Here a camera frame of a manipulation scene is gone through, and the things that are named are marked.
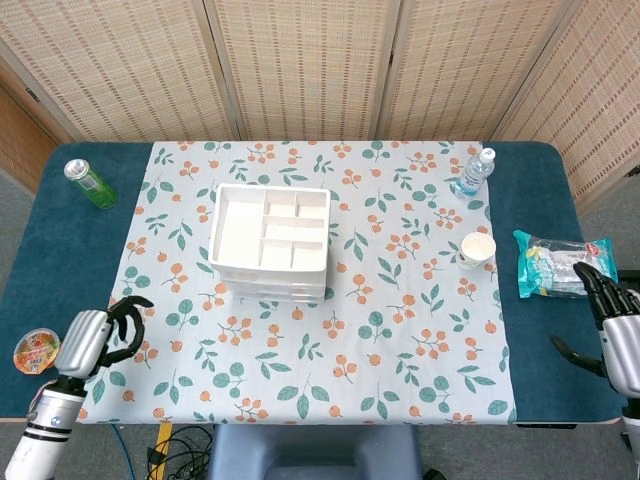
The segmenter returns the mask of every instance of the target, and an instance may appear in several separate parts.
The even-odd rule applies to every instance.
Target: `white tablecloth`
[[[112,293],[155,307],[138,354],[87,386],[82,421],[514,421],[495,263],[454,263],[467,233],[491,233],[486,185],[471,201],[450,191],[479,148],[156,143]],[[243,300],[220,283],[207,246],[222,182],[332,190],[323,304]]]

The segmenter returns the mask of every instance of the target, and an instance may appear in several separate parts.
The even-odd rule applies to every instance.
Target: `snack package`
[[[52,367],[60,350],[58,335],[48,328],[25,334],[13,351],[13,363],[27,375],[38,375]]]
[[[532,293],[551,297],[586,296],[582,281],[573,271],[573,265],[578,262],[588,263],[603,275],[618,281],[608,238],[587,243],[566,242],[537,238],[520,230],[514,230],[513,236],[520,248],[520,298],[529,298]]]

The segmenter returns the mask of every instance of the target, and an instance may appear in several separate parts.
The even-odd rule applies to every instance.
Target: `woven screen panel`
[[[576,201],[639,155],[640,2],[582,2],[501,137],[558,148]]]
[[[565,0],[416,0],[380,136],[488,139]]]
[[[189,0],[6,0],[0,37],[84,139],[232,138]]]
[[[368,137],[396,1],[213,3],[249,139]]]

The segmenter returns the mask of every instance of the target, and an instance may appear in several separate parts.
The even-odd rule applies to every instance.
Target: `white cup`
[[[473,232],[464,237],[458,250],[458,265],[465,270],[476,268],[496,253],[496,242],[491,235]]]

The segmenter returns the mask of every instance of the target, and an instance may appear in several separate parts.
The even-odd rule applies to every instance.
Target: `robotic arm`
[[[131,296],[106,312],[86,310],[76,315],[56,359],[60,376],[33,400],[27,414],[27,427],[5,471],[7,480],[53,479],[87,394],[84,390],[87,379],[100,367],[132,357],[142,344],[144,325],[137,305],[149,308],[153,303],[144,297]],[[116,325],[120,340],[125,340],[127,316],[133,320],[133,340],[126,348],[107,352],[107,343]]]
[[[589,296],[602,359],[574,352],[556,336],[551,337],[551,342],[571,363],[608,378],[611,387],[627,397],[622,419],[640,471],[640,295],[621,288],[586,263],[580,262],[573,269]]]

